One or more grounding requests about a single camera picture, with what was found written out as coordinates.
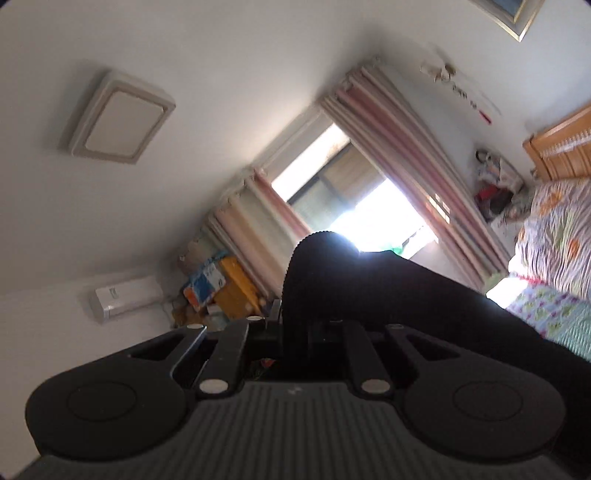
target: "headboard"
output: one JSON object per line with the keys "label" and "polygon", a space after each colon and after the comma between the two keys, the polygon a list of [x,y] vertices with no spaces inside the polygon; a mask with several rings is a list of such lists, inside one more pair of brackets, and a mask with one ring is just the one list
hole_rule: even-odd
{"label": "headboard", "polygon": [[526,140],[523,147],[542,180],[591,177],[591,104]]}

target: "air conditioner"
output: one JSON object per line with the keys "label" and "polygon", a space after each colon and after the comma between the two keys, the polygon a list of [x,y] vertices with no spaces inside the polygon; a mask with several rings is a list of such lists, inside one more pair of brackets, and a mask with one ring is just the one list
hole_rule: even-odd
{"label": "air conditioner", "polygon": [[163,300],[162,288],[151,275],[97,288],[90,297],[90,306],[98,318],[108,319]]}

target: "picture frame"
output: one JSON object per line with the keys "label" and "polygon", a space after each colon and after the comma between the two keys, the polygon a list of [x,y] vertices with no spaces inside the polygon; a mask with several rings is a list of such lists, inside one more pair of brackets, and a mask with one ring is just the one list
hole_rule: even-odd
{"label": "picture frame", "polygon": [[540,11],[544,0],[470,0],[517,41],[525,34]]}

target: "square ceiling light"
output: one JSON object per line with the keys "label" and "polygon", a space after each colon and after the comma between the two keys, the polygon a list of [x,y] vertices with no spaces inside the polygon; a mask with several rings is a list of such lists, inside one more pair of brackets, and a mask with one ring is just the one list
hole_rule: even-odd
{"label": "square ceiling light", "polygon": [[82,115],[70,153],[136,163],[174,108],[174,100],[161,89],[110,72]]}

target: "pink striped curtain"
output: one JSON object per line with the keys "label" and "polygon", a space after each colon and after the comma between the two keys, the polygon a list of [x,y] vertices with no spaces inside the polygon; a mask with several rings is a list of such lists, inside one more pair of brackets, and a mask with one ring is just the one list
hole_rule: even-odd
{"label": "pink striped curtain", "polygon": [[311,233],[258,171],[245,179],[243,189],[214,210],[206,226],[237,256],[267,297],[281,297],[291,254]]}
{"label": "pink striped curtain", "polygon": [[[492,274],[506,273],[507,251],[446,153],[386,75],[364,66],[350,73],[346,83],[321,99],[320,106],[406,195],[468,285],[480,290]],[[450,209],[449,223],[432,203],[436,195]]]}

